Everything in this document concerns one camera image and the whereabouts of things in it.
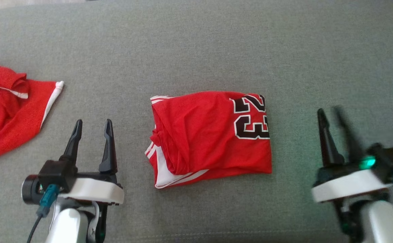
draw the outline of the gray couch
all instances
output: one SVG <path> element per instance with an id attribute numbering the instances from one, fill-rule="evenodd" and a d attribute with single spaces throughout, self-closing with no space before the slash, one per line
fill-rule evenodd
<path id="1" fill-rule="evenodd" d="M 346 242 L 332 206 L 311 196 L 321 166 L 316 111 L 343 105 L 365 145 L 393 146 L 393 0 L 4 9 L 0 64 L 65 81 L 40 134 L 0 157 L 0 242 L 26 240 L 37 208 L 22 202 L 20 185 L 62 154 L 77 119 L 80 171 L 97 169 L 105 121 L 114 123 L 125 203 L 109 209 L 106 242 Z M 149 98 L 203 90 L 266 97 L 273 174 L 155 189 L 144 155 Z M 340 132 L 333 135 L 342 147 Z M 33 242 L 45 239 L 49 222 Z"/>

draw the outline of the crumpled red shirt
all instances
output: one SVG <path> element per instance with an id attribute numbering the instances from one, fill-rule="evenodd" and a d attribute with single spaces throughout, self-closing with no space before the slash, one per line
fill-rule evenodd
<path id="1" fill-rule="evenodd" d="M 64 82 L 29 80 L 0 66 L 0 155 L 32 139 Z"/>

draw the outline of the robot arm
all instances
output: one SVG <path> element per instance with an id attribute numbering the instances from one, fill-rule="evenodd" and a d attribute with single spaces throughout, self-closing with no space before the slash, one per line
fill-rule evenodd
<path id="1" fill-rule="evenodd" d="M 106 122 L 106 143 L 99 172 L 78 172 L 76 158 L 81 135 L 82 120 L 78 120 L 60 159 L 48 160 L 39 174 L 29 175 L 22 184 L 22 200 L 26 204 L 40 205 L 39 218 L 28 242 L 39 220 L 49 212 L 44 202 L 50 187 L 58 188 L 58 193 L 50 199 L 54 200 L 54 213 L 47 243 L 102 243 L 105 240 L 108 206 L 124 201 L 124 191 L 116 177 L 112 122 L 109 119 Z"/>
<path id="2" fill-rule="evenodd" d="M 342 232 L 351 242 L 393 242 L 393 205 L 388 202 L 388 188 L 393 186 L 393 148 L 376 143 L 365 152 L 341 109 L 334 110 L 346 138 L 348 162 L 338 153 L 325 113 L 319 109 L 323 167 L 312 188 L 314 200 L 333 204 Z M 368 199 L 349 203 L 363 196 Z"/>

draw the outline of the folded red jersey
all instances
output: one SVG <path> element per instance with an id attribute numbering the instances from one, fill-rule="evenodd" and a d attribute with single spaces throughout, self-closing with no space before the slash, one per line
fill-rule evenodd
<path id="1" fill-rule="evenodd" d="M 39 133 L 64 82 L 29 80 L 0 66 L 0 155 Z"/>
<path id="2" fill-rule="evenodd" d="M 155 129 L 145 154 L 156 188 L 272 172 L 263 96 L 210 91 L 155 96 L 151 106 Z"/>

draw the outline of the black cable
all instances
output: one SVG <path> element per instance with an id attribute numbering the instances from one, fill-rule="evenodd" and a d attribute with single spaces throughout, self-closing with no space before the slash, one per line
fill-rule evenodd
<path id="1" fill-rule="evenodd" d="M 40 222 L 41 219 L 42 219 L 42 217 L 39 216 L 39 217 L 37 218 L 37 220 L 35 221 L 35 223 L 34 223 L 34 225 L 33 225 L 33 228 L 31 229 L 30 235 L 28 236 L 27 243 L 30 243 L 30 242 L 31 242 L 31 238 L 33 238 L 34 231 L 35 231 L 35 229 L 37 228 L 37 225 L 39 224 L 39 222 Z"/>

